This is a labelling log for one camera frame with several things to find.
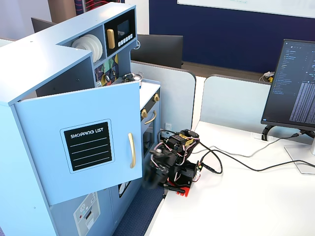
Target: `open cabinet door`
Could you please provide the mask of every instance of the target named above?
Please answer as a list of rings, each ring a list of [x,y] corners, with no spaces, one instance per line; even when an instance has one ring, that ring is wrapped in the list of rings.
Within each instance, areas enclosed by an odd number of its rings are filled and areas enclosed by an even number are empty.
[[[142,177],[139,84],[16,103],[49,205]]]

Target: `blue wall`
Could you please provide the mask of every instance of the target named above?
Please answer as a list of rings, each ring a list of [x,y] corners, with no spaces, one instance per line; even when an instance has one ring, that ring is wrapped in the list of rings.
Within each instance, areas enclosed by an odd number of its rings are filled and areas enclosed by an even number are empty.
[[[150,34],[184,36],[183,60],[274,71],[283,39],[315,41],[315,19],[150,0]]]

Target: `black chalkboard label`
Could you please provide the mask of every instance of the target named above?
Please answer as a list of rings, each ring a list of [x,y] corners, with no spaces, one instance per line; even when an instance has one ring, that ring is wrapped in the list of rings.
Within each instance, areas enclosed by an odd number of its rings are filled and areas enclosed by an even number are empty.
[[[73,171],[112,160],[107,122],[64,131],[64,137]]]

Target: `blue carpet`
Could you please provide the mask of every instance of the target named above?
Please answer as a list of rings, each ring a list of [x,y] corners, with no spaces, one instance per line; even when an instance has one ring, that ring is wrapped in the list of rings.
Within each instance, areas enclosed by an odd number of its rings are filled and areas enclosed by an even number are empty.
[[[113,236],[143,236],[162,200],[164,189],[140,188]]]
[[[1,227],[0,227],[0,236],[5,236],[4,232],[2,231]]]

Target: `sticker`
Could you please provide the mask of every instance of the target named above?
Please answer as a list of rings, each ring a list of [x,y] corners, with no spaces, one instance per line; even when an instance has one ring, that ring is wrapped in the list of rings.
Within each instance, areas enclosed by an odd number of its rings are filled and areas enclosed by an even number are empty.
[[[71,173],[113,162],[110,120],[61,130]]]
[[[131,181],[125,182],[125,183],[122,183],[122,184],[118,184],[119,198],[121,198],[123,196],[124,192],[126,191],[126,189],[128,188],[130,183],[131,183]]]
[[[74,212],[73,217],[79,236],[86,236],[100,215],[97,193],[89,194]]]

